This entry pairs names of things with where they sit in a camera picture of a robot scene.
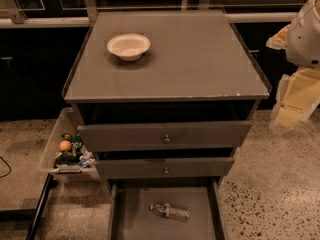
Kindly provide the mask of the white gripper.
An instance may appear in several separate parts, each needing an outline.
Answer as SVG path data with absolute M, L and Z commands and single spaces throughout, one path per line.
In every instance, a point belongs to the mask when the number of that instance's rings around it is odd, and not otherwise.
M 290 26 L 270 37 L 266 46 L 286 49 L 287 60 L 299 66 L 291 76 L 281 77 L 271 113 L 273 131 L 290 131 L 320 104 L 320 71 L 311 69 L 320 68 L 320 0 L 308 0 Z

